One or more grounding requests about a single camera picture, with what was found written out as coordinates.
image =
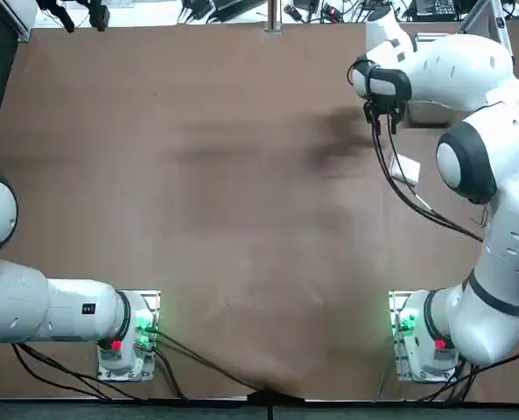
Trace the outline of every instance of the label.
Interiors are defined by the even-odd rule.
[[[82,315],[94,315],[95,304],[82,304]]]

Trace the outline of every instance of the wire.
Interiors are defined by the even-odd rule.
[[[513,3],[512,3],[512,11],[507,11],[507,10],[504,9],[503,7],[502,7],[502,9],[503,9],[506,13],[508,13],[508,18],[509,18],[509,19],[519,19],[519,15],[515,15],[515,14],[514,14],[514,11],[515,11],[515,0],[513,0]]]
[[[35,372],[33,372],[33,370],[28,366],[28,364],[25,362],[24,358],[22,357],[22,354],[20,354],[20,352],[18,351],[18,346],[15,345],[15,344],[12,344],[12,350],[14,350],[14,354],[16,355],[16,357],[18,358],[18,361],[20,362],[20,365],[22,365],[22,368],[25,369],[25,371],[30,374],[31,376],[33,376],[35,379],[37,379],[38,381],[41,381],[43,383],[46,383],[47,385],[51,385],[55,388],[60,388],[60,389],[66,389],[66,390],[69,390],[69,391],[74,391],[74,392],[78,392],[79,394],[83,394],[85,396],[92,396],[93,398],[97,398],[98,400],[103,400],[103,401],[107,401],[109,398],[108,397],[105,397],[105,396],[101,396],[101,395],[98,395],[98,394],[94,394],[92,392],[89,392],[89,391],[85,391],[85,390],[82,390],[82,389],[78,389],[78,388],[75,388],[75,387],[69,387],[67,385],[61,385],[57,382],[53,382],[53,381],[49,381],[48,379],[46,378],[43,378],[41,376],[39,376],[38,374],[36,374]]]
[[[170,384],[172,385],[173,390],[175,391],[176,397],[178,397],[182,400],[189,400],[189,398],[187,398],[187,396],[181,390],[178,380],[176,379],[175,374],[173,373],[172,365],[170,364],[170,362],[166,359],[164,354],[162,352],[160,352],[160,350],[158,348],[154,348],[154,353],[160,358],[162,363],[164,363],[165,370],[167,370],[167,372],[168,372]]]
[[[65,29],[65,26],[61,22],[57,20],[57,18],[52,13],[47,13],[45,10],[42,10],[41,13],[46,15],[48,18],[50,18],[55,24],[60,26],[61,28]]]
[[[366,6],[366,2],[361,3],[361,11],[358,13],[358,16],[356,17],[356,23],[360,23],[362,13],[364,12],[364,7]]]
[[[51,357],[41,353],[40,351],[36,350],[35,348],[31,347],[31,346],[28,346],[26,344],[19,344],[18,345],[20,347],[21,350],[23,350],[24,352],[26,352],[28,355],[30,355],[33,359],[35,359],[36,361],[40,361],[41,363],[44,363],[46,364],[47,366],[51,367],[51,368],[55,368],[65,374],[69,374],[73,377],[75,377],[76,379],[78,379],[79,381],[81,381],[82,383],[84,383],[85,385],[87,385],[89,388],[92,388],[92,386],[89,384],[89,383],[86,383],[84,381],[84,379],[88,379],[90,381],[94,381],[96,383],[99,383],[105,387],[108,387],[109,389],[113,389],[114,391],[118,392],[119,394],[123,395],[123,396],[126,396],[134,401],[137,401],[137,402],[142,402],[144,401],[143,398],[138,398],[136,396],[133,396],[131,394],[128,394],[126,392],[124,392],[123,390],[121,390],[120,388],[114,386],[114,385],[111,385],[110,383],[106,382],[106,381],[102,381],[96,377],[93,377],[89,374],[81,374],[79,372],[74,372],[73,370],[70,370],[66,367],[64,367],[63,365],[61,365],[60,363],[58,363],[55,359],[52,359]]]
[[[173,344],[175,344],[176,346],[182,348],[183,350],[185,350],[186,352],[188,352],[190,355],[194,356],[201,364],[209,367],[209,368],[212,368],[213,370],[216,370],[218,372],[220,372],[221,374],[223,374],[224,376],[226,376],[227,378],[231,379],[232,381],[234,382],[237,382],[241,385],[244,385],[248,388],[251,388],[251,389],[254,389],[255,391],[260,391],[261,389],[258,388],[258,387],[255,387],[245,381],[242,381],[241,379],[238,379],[236,378],[234,375],[230,374],[226,369],[216,365],[215,363],[213,363],[212,361],[208,360],[208,359],[205,359],[204,357],[202,357],[200,354],[194,352],[193,350],[191,350],[189,347],[185,346],[184,344],[180,343],[179,341],[177,341],[176,339],[170,337],[169,335],[157,330],[157,329],[152,329],[152,328],[147,328],[146,329],[147,332],[149,333],[155,333],[157,335],[159,335],[160,337],[163,337],[164,339],[172,342]]]
[[[497,361],[496,363],[493,363],[492,365],[488,365],[487,367],[478,367],[474,370],[473,373],[469,373],[469,374],[466,374],[465,376],[462,376],[461,378],[459,378],[459,381],[464,381],[466,379],[469,379],[472,375],[476,376],[478,374],[481,374],[483,372],[487,372],[488,370],[490,369],[493,369],[493,368],[497,368],[499,366],[502,366],[502,365],[506,365],[512,361],[517,361],[519,359],[519,353],[513,355],[513,356],[510,356],[508,357],[507,359],[504,359],[504,360],[501,360],[501,361]],[[438,391],[430,394],[430,395],[427,395],[427,396],[424,396],[423,398],[419,398],[417,400],[417,402],[422,402],[422,401],[425,401],[427,400],[428,398],[434,396],[435,394],[438,395],[438,394],[441,394],[442,392],[444,392],[446,389],[450,389],[453,387],[454,384],[450,384],[448,385],[447,387],[443,387],[443,389],[439,389]]]
[[[391,124],[389,121],[389,111],[387,114],[387,121],[388,121],[389,142],[391,143],[391,148],[393,150],[394,157],[395,157],[395,160],[397,161],[399,170],[402,173],[403,178],[406,179],[406,177],[404,176],[403,168],[401,167],[401,163],[399,162],[399,159],[398,159],[395,144],[393,143],[393,136],[391,135]],[[415,197],[417,197],[422,203],[424,203],[424,205],[427,208],[424,209],[424,208],[421,208],[420,206],[417,206],[415,203],[413,203],[410,199],[408,199],[405,196],[405,194],[399,189],[396,182],[391,177],[391,175],[389,173],[389,169],[388,169],[387,165],[385,164],[385,158],[383,156],[383,151],[382,151],[382,144],[380,142],[379,134],[376,131],[377,122],[375,120],[374,115],[372,115],[371,125],[372,125],[372,144],[374,146],[376,156],[378,158],[378,163],[382,169],[384,177],[388,181],[389,186],[391,186],[391,189],[396,193],[396,195],[399,197],[399,199],[401,199],[401,201],[403,203],[405,203],[408,207],[410,207],[412,210],[414,210],[418,214],[422,215],[429,221],[433,221],[434,223],[437,223],[444,228],[449,228],[449,229],[459,232],[463,235],[469,236],[469,237],[475,239],[476,241],[482,242],[482,239],[479,236],[477,236],[476,234],[469,232],[468,230],[464,229],[460,225],[454,223],[453,221],[442,216],[440,213],[434,211],[430,206],[428,206],[428,204],[426,204],[425,201],[422,200],[422,198],[420,196],[418,196],[414,192],[412,187],[410,185],[408,185],[407,183],[406,184],[407,184],[408,188],[410,189],[410,191],[415,195]]]
[[[409,22],[409,6],[407,6],[407,3],[404,0],[401,0],[401,3],[403,3],[403,6],[405,7],[405,12],[403,13],[403,16],[406,16],[407,22]]]
[[[82,24],[83,24],[84,22],[86,22],[86,19],[88,19],[88,16],[90,16],[90,12],[88,12],[88,13],[86,14],[86,16],[82,19],[82,22],[80,22],[80,23],[78,24],[78,26],[76,26],[75,29],[80,28],[80,27],[82,26]]]
[[[460,403],[464,403],[467,395],[469,394],[469,391],[471,390],[471,387],[473,386],[473,383],[475,382],[475,379],[477,379],[477,369],[479,367],[477,365],[471,365],[471,369],[469,371],[469,379],[466,382],[466,386],[463,389],[462,393],[460,393]]]
[[[102,396],[106,400],[110,400],[111,399],[107,395],[103,394],[94,385],[88,383],[87,381],[85,381],[83,378],[77,376],[76,374],[73,374],[73,372],[69,371],[64,366],[62,366],[60,363],[58,363],[56,360],[51,359],[49,356],[45,356],[44,354],[37,352],[37,350],[34,350],[32,347],[27,346],[25,344],[19,344],[18,347],[21,350],[23,350],[24,352],[26,352],[30,357],[32,357],[36,361],[40,361],[41,363],[44,363],[47,366],[49,366],[51,368],[55,368],[55,369],[57,369],[57,370],[59,370],[61,372],[64,372],[66,374],[71,374],[76,379],[78,379],[80,382],[82,382],[84,385],[86,385],[88,388],[92,389],[96,394],[99,394],[100,396]]]

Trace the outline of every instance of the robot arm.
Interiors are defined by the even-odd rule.
[[[17,225],[18,204],[0,176],[0,248]],[[143,326],[156,326],[144,298],[94,280],[46,278],[0,259],[0,343],[96,341],[102,379],[150,379]]]
[[[403,308],[417,320],[404,338],[414,379],[443,381],[459,354],[487,366],[519,340],[519,80],[502,45],[450,35],[418,51],[392,13],[368,18],[371,48],[352,65],[354,89],[376,117],[406,101],[472,112],[439,139],[438,170],[457,194],[488,203],[492,214],[467,280],[418,290]]]
[[[492,88],[515,79],[509,52],[490,39],[450,35],[419,51],[389,6],[372,12],[366,26],[368,52],[356,60],[352,72],[362,98],[429,102],[474,112],[488,105]]]

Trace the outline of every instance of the tabletop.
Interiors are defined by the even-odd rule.
[[[510,33],[519,74],[519,25]],[[458,284],[479,246],[385,184],[345,77],[363,53],[362,25],[37,29],[0,114],[0,172],[20,204],[0,256],[48,277],[161,290],[161,328],[248,381],[373,399],[391,356],[388,291]],[[421,195],[478,231],[480,208],[436,170],[441,132],[401,128],[396,145],[421,162]],[[36,347],[95,371],[94,344]],[[190,397],[250,392],[165,351]],[[160,375],[125,388],[172,396]],[[428,391],[391,377],[383,395]],[[70,395],[0,345],[0,396]],[[470,398],[519,402],[519,361],[480,376]]]

